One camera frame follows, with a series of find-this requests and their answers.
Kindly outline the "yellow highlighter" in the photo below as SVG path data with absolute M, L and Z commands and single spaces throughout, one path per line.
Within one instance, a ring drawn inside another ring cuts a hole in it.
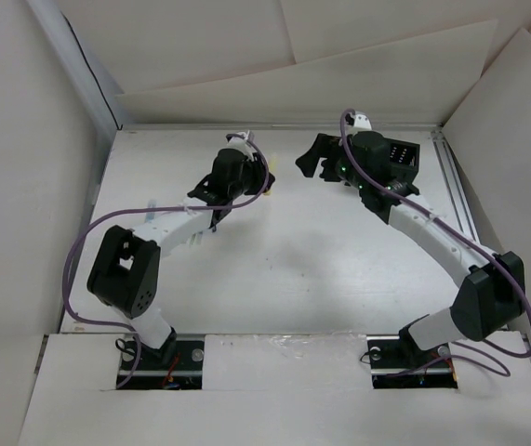
M 275 171 L 276 171 L 277 164 L 278 164 L 278 156 L 276 153 L 274 153 L 268 160 L 269 185 L 268 185 L 268 189 L 266 189 L 263 192 L 265 196 L 270 196 L 272 194 L 272 187 L 276 180 Z

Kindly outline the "light blue highlighter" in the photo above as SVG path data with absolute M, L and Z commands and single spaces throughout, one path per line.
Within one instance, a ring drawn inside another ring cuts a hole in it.
M 155 208 L 156 208 L 156 200 L 155 199 L 151 199 L 150 201 L 148 201 L 148 203 L 147 203 L 147 212 L 146 212 L 145 218 L 144 218 L 144 222 L 145 223 L 148 223 L 148 222 L 151 222 L 152 220 L 154 220 L 154 218 L 155 218 L 154 209 Z

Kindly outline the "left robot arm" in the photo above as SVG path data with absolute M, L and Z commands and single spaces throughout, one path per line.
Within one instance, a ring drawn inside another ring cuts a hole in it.
M 152 367 L 167 367 L 175 355 L 175 330 L 153 303 L 161 259 L 191 237 L 214 229 L 236 199 L 257 197 L 273 182 L 259 151 L 227 147 L 179 210 L 165 211 L 133 229 L 115 225 L 105 232 L 86 288 L 130 323 L 139 335 L 142 357 Z

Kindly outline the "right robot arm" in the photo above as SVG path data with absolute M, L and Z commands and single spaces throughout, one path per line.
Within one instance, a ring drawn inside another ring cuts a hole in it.
M 433 258 L 458 287 L 453 304 L 404 327 L 397 354 L 410 366 L 420 365 L 431 349 L 469 339 L 483 341 L 524 313 L 524 265 L 513 252 L 474 250 L 460 232 L 449 236 L 431 218 L 431 208 L 414 180 L 420 146 L 385 138 L 374 131 L 348 138 L 345 151 L 338 137 L 320 134 L 296 160 L 305 177 L 343 182 L 357 189 L 365 208 L 402 232 Z

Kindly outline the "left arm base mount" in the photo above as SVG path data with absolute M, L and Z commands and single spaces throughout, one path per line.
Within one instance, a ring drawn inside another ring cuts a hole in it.
M 162 361 L 143 348 L 133 368 L 136 343 L 131 336 L 115 340 L 120 352 L 116 388 L 119 390 L 201 390 L 205 358 L 203 335 L 180 336 Z

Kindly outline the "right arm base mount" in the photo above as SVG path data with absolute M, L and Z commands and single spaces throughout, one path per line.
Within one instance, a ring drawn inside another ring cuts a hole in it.
M 398 334 L 371 334 L 360 361 L 370 367 L 374 389 L 458 388 L 447 344 L 420 350 Z

